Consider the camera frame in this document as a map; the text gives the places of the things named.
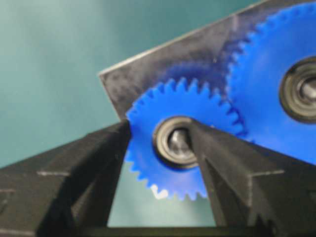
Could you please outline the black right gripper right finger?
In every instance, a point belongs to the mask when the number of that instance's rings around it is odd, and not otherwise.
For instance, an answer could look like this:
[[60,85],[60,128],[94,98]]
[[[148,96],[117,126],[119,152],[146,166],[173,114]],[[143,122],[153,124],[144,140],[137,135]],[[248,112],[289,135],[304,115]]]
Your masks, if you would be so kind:
[[189,134],[218,225],[253,227],[266,237],[315,236],[314,165],[196,120]]

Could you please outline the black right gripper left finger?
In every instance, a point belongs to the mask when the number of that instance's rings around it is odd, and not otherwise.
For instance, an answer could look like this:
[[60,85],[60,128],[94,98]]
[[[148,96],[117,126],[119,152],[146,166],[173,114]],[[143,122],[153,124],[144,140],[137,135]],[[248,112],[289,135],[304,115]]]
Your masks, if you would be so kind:
[[129,139],[124,120],[1,168],[1,236],[69,237],[105,224]]

